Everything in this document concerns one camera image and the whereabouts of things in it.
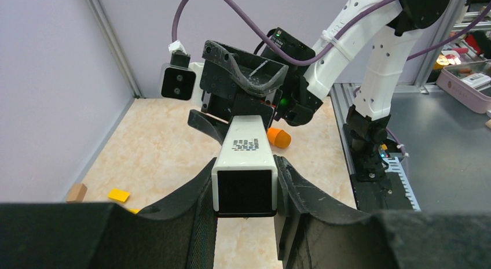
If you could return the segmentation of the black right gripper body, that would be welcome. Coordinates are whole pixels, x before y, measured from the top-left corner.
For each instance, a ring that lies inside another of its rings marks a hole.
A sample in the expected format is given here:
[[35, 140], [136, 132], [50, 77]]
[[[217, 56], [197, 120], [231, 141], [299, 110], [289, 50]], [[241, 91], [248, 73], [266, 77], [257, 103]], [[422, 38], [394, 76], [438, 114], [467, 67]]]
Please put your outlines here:
[[264, 97], [247, 94], [235, 84], [232, 84], [232, 91], [227, 97], [203, 90], [201, 111], [226, 121], [231, 121], [235, 116], [259, 115], [267, 127], [279, 120], [294, 127], [310, 122], [323, 102], [308, 91], [309, 84], [302, 75], [303, 70], [289, 64], [276, 53], [258, 56], [288, 66], [284, 82], [277, 90]]

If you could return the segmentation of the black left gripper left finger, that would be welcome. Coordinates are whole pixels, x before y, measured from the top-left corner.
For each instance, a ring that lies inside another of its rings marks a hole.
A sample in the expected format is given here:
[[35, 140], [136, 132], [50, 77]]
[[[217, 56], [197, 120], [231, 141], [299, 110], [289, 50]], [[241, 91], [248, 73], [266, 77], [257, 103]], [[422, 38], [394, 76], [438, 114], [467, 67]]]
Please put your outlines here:
[[2, 204], [2, 268], [212, 268], [217, 217], [210, 161], [132, 213], [119, 204]]

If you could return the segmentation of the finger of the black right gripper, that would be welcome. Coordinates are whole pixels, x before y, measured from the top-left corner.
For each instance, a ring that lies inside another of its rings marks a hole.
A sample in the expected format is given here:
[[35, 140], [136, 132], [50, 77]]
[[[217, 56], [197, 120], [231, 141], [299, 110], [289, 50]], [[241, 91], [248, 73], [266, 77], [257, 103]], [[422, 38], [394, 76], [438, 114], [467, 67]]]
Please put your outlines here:
[[195, 109], [189, 111], [187, 124], [216, 140], [220, 145], [223, 144], [229, 129], [228, 123]]
[[203, 46], [202, 89], [227, 97], [232, 84], [247, 94], [264, 97], [284, 82], [288, 66], [213, 40]]

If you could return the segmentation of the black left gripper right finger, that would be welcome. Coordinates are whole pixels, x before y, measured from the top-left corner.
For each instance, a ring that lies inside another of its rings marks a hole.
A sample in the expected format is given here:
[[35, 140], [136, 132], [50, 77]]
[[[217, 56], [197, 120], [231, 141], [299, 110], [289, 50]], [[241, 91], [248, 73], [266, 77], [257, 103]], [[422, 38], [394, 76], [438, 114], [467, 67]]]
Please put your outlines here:
[[489, 268], [490, 213], [365, 213], [333, 198], [282, 156], [274, 216], [284, 268]]

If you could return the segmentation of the white remote control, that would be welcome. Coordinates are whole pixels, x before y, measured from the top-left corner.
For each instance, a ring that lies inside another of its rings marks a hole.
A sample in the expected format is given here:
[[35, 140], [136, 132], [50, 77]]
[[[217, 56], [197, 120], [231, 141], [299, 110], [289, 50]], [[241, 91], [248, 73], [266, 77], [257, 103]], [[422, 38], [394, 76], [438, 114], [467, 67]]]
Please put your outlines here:
[[276, 214], [278, 169], [259, 115], [232, 119], [211, 179], [213, 209], [219, 218]]

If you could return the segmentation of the orange toy carrot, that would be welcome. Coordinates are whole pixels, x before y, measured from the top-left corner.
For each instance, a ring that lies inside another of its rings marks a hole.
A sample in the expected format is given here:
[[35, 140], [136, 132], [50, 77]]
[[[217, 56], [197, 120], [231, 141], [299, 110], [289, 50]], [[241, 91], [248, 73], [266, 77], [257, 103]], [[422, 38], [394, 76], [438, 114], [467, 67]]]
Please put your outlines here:
[[286, 149], [291, 144], [292, 138], [286, 131], [270, 127], [267, 130], [268, 141], [275, 147], [280, 149]]

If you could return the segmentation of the yellow flat brick lower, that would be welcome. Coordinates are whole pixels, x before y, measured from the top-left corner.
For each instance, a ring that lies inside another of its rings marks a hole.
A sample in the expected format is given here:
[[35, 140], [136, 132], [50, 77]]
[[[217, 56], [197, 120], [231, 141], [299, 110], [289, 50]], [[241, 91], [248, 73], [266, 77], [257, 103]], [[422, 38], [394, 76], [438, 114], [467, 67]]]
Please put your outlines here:
[[129, 212], [133, 213], [133, 214], [137, 214], [140, 212], [141, 209], [128, 209]]

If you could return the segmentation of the yellow flat brick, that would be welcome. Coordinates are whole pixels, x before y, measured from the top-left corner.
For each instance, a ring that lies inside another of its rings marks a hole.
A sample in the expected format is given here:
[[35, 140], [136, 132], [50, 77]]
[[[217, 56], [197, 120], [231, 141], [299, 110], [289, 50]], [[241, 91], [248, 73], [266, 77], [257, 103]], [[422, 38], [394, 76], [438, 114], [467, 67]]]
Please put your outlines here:
[[115, 201], [115, 202], [124, 204], [127, 202], [130, 195], [131, 195], [131, 193], [129, 191], [124, 191], [121, 189], [112, 189], [108, 193], [107, 198], [111, 201]]
[[128, 209], [129, 212], [133, 213], [133, 214], [137, 214], [140, 212], [141, 209]]

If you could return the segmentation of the yellow flat brick upper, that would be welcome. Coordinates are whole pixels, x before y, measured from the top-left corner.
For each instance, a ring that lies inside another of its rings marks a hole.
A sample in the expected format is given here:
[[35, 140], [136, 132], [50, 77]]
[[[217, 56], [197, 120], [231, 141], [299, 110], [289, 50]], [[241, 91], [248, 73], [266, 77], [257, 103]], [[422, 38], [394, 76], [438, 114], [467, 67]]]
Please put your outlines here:
[[124, 204], [127, 202], [130, 195], [131, 195], [131, 193], [129, 191], [124, 191], [121, 189], [112, 189], [108, 193], [107, 198], [111, 201], [115, 201], [115, 202]]

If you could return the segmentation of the small wooden block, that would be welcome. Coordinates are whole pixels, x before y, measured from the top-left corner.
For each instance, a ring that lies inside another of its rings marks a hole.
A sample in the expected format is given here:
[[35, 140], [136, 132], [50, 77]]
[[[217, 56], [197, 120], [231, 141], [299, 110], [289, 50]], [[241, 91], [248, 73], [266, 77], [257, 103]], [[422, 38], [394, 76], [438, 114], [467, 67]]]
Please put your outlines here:
[[83, 183], [74, 184], [68, 192], [65, 202], [66, 203], [81, 203], [83, 202], [87, 193], [87, 187]]

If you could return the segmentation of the pink storage box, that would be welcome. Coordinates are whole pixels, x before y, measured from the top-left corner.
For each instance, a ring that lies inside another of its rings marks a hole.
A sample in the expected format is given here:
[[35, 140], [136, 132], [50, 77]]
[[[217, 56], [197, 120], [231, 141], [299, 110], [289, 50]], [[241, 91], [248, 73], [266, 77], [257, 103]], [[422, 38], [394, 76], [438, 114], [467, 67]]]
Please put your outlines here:
[[436, 85], [473, 112], [490, 114], [490, 60], [444, 67]]

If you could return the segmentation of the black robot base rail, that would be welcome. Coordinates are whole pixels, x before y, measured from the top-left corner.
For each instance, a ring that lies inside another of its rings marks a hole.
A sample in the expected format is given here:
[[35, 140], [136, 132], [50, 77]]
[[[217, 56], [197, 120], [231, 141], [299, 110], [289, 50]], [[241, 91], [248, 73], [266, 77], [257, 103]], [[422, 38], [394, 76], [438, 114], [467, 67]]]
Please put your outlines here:
[[355, 87], [335, 84], [330, 92], [357, 209], [419, 211], [402, 161], [406, 152], [387, 130], [389, 117], [372, 122], [351, 106]]

